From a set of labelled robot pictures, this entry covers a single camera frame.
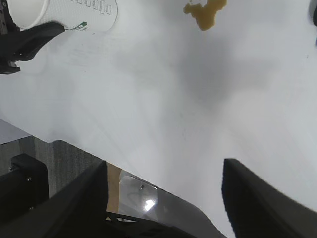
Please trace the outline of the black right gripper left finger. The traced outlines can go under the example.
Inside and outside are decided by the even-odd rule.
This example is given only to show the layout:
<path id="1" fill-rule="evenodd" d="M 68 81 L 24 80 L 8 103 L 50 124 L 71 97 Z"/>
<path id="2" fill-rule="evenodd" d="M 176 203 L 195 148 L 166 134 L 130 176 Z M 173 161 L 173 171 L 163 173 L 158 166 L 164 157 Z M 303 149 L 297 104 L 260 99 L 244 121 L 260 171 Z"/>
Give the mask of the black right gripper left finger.
<path id="1" fill-rule="evenodd" d="M 92 164 L 51 199 L 0 228 L 2 238 L 83 238 L 105 221 L 107 163 Z"/>

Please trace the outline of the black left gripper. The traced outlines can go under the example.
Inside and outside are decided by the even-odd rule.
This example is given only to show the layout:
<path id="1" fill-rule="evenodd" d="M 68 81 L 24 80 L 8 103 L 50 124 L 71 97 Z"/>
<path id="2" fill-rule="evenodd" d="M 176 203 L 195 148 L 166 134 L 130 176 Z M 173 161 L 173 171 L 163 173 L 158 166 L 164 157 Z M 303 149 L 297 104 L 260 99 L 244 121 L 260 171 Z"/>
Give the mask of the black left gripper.
<path id="1" fill-rule="evenodd" d="M 45 23 L 24 31 L 0 35 L 0 73 L 10 75 L 20 72 L 16 61 L 29 61 L 50 40 L 65 32 L 56 22 Z"/>

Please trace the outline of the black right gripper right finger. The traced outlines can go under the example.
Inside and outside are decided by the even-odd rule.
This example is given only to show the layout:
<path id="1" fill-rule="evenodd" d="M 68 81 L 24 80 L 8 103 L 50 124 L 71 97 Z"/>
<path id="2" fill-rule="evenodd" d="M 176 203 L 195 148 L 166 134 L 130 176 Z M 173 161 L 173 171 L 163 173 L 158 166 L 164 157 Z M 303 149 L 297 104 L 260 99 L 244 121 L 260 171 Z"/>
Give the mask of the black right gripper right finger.
<path id="1" fill-rule="evenodd" d="M 224 159 L 222 198 L 237 238 L 315 238 L 315 211 L 287 197 L 236 159 Z"/>

